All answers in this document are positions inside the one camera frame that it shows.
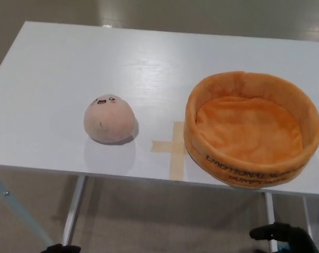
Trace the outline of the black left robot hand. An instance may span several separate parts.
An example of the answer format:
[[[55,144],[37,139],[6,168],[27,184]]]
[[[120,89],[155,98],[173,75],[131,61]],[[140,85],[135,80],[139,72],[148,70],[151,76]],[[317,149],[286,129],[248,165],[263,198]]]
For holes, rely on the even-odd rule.
[[[55,244],[47,247],[43,253],[80,253],[81,247],[75,245]]]

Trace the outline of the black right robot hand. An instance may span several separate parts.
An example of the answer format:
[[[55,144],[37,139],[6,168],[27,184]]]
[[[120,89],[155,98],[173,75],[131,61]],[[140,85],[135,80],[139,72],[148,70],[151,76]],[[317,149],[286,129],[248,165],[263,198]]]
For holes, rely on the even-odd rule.
[[[274,252],[318,253],[319,250],[310,235],[300,227],[274,222],[252,229],[249,236],[254,240],[275,240],[285,242],[287,246],[277,248]]]

